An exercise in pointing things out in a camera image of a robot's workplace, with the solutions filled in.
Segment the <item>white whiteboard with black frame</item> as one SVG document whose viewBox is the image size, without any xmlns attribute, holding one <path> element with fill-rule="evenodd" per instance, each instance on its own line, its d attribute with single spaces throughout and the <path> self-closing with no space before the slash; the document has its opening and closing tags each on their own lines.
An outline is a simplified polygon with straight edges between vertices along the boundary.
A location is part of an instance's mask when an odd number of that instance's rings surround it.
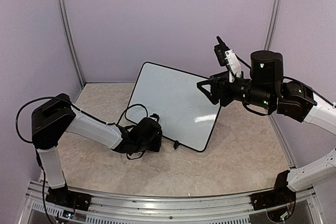
<svg viewBox="0 0 336 224">
<path fill-rule="evenodd" d="M 163 136 L 196 152 L 206 150 L 220 106 L 213 105 L 196 84 L 204 77 L 145 62 L 130 96 L 125 118 L 138 123 L 146 114 L 160 116 Z"/>
</svg>

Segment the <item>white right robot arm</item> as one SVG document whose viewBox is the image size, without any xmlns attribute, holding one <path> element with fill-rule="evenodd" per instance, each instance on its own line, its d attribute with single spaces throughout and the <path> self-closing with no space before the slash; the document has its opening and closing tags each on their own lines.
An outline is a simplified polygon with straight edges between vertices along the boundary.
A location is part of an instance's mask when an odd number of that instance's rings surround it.
<svg viewBox="0 0 336 224">
<path fill-rule="evenodd" d="M 335 134 L 335 104 L 300 81 L 284 82 L 280 53 L 253 52 L 250 78 L 244 78 L 241 60 L 233 50 L 215 47 L 215 54 L 219 64 L 227 70 L 196 85 L 212 104 L 226 107 L 239 101 L 246 109 L 249 105 L 265 109 L 264 116 L 276 112 Z"/>
</svg>

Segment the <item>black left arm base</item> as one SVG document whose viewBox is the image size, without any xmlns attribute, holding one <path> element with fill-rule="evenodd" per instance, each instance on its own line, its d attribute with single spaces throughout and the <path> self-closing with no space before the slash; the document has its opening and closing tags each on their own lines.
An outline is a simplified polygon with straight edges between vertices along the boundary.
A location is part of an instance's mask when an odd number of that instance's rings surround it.
<svg viewBox="0 0 336 224">
<path fill-rule="evenodd" d="M 91 195 L 72 191 L 67 184 L 64 187 L 52 189 L 48 188 L 45 200 L 56 206 L 65 207 L 62 216 L 65 219 L 73 219 L 77 210 L 87 212 L 91 203 Z"/>
</svg>

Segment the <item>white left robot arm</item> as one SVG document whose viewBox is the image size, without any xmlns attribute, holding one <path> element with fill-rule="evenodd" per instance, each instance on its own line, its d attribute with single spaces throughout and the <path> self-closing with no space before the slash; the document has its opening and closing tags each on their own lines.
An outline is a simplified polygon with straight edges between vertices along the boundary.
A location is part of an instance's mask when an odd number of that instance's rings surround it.
<svg viewBox="0 0 336 224">
<path fill-rule="evenodd" d="M 77 108 L 69 96 L 61 93 L 32 112 L 32 143 L 37 151 L 53 197 L 66 206 L 73 201 L 68 190 L 58 154 L 58 141 L 62 135 L 72 133 L 102 144 L 114 152 L 131 156 L 147 151 L 159 152 L 162 127 L 157 114 L 147 114 L 136 125 L 121 126 L 107 123 Z"/>
</svg>

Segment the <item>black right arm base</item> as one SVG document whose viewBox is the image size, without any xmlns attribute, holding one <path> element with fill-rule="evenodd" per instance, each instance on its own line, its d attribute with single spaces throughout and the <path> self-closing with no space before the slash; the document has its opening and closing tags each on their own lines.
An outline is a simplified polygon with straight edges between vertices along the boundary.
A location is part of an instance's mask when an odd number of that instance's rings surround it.
<svg viewBox="0 0 336 224">
<path fill-rule="evenodd" d="M 274 223 L 284 223 L 295 210 L 297 198 L 296 193 L 288 188 L 289 172 L 279 173 L 272 189 L 250 196 L 253 210 L 266 210 L 267 217 Z"/>
</svg>

